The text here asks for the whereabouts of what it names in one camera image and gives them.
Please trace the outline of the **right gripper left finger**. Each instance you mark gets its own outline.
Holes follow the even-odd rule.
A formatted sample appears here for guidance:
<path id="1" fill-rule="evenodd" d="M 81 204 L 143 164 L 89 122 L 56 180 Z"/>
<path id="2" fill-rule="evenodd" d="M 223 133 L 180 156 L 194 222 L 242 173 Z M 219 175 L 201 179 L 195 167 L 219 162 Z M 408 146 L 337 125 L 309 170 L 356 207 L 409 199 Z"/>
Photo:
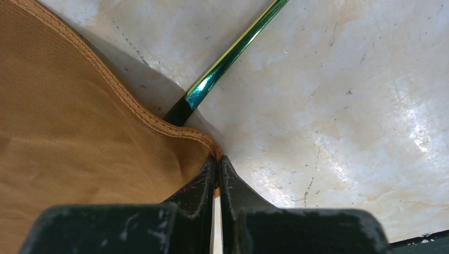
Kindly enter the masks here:
<path id="1" fill-rule="evenodd" d="M 57 205 L 35 220 L 20 253 L 210 253 L 215 159 L 159 204 Z"/>

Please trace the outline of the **brown cloth napkin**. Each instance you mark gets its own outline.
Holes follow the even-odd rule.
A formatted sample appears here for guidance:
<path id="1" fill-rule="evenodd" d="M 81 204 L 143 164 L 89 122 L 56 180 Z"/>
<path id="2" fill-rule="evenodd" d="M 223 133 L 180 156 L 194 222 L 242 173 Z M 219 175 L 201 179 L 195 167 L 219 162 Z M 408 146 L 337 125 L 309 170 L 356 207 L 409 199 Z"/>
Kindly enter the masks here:
<path id="1" fill-rule="evenodd" d="M 1 253 L 59 204 L 159 203 L 221 150 L 139 103 L 37 1 L 1 1 Z"/>

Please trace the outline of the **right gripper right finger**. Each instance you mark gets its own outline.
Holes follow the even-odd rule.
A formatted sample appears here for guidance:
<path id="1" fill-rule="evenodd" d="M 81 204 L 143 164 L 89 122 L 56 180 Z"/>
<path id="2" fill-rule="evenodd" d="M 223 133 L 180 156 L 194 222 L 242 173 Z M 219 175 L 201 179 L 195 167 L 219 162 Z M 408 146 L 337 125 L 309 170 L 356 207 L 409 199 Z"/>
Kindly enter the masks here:
<path id="1" fill-rule="evenodd" d="M 346 208 L 278 208 L 218 164 L 224 253 L 390 253 L 378 220 Z"/>

